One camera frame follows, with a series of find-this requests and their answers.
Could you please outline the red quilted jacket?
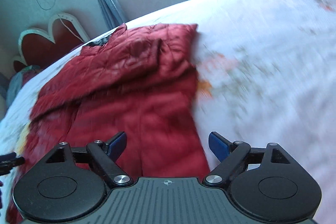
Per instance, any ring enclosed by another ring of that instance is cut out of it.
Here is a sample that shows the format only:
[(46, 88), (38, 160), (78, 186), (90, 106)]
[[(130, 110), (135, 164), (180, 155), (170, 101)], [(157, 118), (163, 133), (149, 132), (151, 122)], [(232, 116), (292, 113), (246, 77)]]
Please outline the red quilted jacket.
[(193, 120), (196, 24), (119, 26), (90, 43), (40, 90), (30, 113), (22, 178), (58, 143), (84, 147), (126, 133), (117, 164), (131, 177), (197, 177), (209, 164)]

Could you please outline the red heart-shaped headboard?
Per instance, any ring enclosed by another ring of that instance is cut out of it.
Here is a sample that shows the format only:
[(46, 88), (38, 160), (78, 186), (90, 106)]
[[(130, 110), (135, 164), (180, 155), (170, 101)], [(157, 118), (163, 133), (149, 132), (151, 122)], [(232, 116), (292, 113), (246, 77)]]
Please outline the red heart-shaped headboard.
[(21, 32), (13, 69), (19, 72), (30, 65), (45, 69), (88, 41), (89, 36), (75, 16), (55, 14), (50, 17), (47, 30), (29, 28)]

